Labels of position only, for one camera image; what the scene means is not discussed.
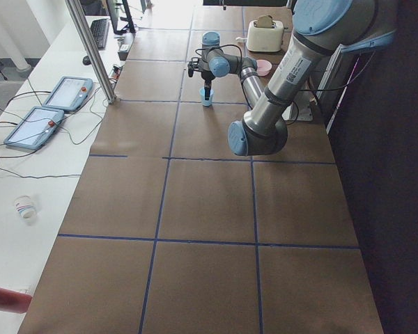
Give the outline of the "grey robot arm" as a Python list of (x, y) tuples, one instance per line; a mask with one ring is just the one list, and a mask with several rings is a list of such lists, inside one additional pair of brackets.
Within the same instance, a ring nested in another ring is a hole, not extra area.
[(284, 111), (319, 61), (339, 45), (358, 54), (386, 47), (394, 39), (397, 10), (397, 1), (296, 1), (288, 50), (266, 86), (257, 62), (225, 54), (216, 31), (203, 34), (201, 55), (189, 62), (188, 75), (201, 73), (206, 98), (212, 80), (237, 75), (251, 110), (230, 124), (229, 147), (238, 156), (274, 154), (288, 138)]

